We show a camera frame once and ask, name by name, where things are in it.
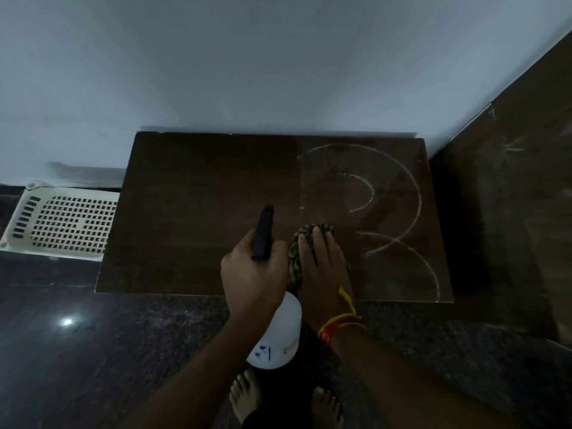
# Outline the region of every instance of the floor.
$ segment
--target floor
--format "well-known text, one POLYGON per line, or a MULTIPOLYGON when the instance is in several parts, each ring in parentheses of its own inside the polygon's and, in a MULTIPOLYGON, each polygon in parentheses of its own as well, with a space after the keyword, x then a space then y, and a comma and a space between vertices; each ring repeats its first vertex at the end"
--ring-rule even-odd
MULTIPOLYGON (((0 229, 18 190, 0 192, 0 229)), ((0 252, 0 427, 116 423, 222 327, 218 297, 95 294, 99 264, 0 252)), ((435 321, 414 305, 359 304, 369 330, 468 394, 533 427, 572 425, 572 351, 498 327, 435 321)), ((262 374, 273 397, 307 406, 331 388, 346 427, 385 427, 368 393, 303 331, 289 367, 262 374)), ((225 403, 215 427, 237 428, 225 403)))

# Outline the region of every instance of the foot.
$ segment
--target foot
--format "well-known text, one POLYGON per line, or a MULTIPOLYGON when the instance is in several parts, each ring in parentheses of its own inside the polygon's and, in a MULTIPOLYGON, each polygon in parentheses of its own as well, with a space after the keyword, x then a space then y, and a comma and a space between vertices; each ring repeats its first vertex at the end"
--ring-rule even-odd
POLYGON ((312 393, 312 423, 316 429, 341 429, 344 418, 340 403, 330 391, 316 387, 312 393))
POLYGON ((262 405, 262 393, 252 369, 240 374, 231 387, 231 403, 234 415, 243 424, 246 418, 262 405))

